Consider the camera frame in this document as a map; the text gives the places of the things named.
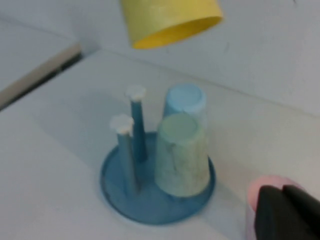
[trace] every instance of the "light green cup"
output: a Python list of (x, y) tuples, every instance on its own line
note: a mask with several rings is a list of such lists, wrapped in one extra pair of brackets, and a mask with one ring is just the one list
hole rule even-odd
[(200, 194), (210, 180), (206, 135), (186, 113), (166, 117), (158, 128), (155, 182), (176, 197)]

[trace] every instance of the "white peg top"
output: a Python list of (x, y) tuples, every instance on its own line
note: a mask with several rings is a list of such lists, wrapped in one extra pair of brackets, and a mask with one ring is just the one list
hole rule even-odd
[(130, 132), (132, 132), (133, 125), (133, 118), (126, 114), (113, 116), (110, 121), (110, 128), (112, 130), (115, 130), (117, 134), (121, 135), (129, 134)]
[(132, 102), (141, 102), (142, 99), (146, 96), (146, 88), (141, 85), (131, 85), (127, 88), (125, 95)]

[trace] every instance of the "pink cup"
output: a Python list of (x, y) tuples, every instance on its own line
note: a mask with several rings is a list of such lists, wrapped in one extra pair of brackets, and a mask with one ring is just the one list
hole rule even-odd
[(258, 204), (259, 190), (262, 186), (270, 185), (278, 189), (282, 189), (284, 185), (294, 185), (297, 188), (304, 190), (298, 183), (289, 178), (276, 175), (265, 175), (252, 181), (249, 185), (246, 196), (246, 239), (257, 240), (255, 233), (255, 219)]

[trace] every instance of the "yellow cup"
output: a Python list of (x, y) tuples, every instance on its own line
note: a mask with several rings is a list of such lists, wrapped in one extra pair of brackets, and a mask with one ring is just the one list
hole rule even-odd
[(132, 47), (172, 44), (218, 24), (216, 0), (121, 0)]

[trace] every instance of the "blue base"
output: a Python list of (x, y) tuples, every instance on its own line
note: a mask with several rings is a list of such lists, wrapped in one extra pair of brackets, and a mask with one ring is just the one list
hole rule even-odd
[(125, 194), (125, 179), (118, 147), (115, 147), (101, 170), (100, 184), (105, 199), (124, 217), (148, 225), (179, 222), (197, 214), (209, 201), (215, 188), (216, 173), (211, 160), (208, 159), (211, 179), (202, 193), (193, 197), (169, 195), (154, 182), (157, 134), (151, 132), (145, 137), (148, 159), (136, 163), (139, 194), (134, 197)]

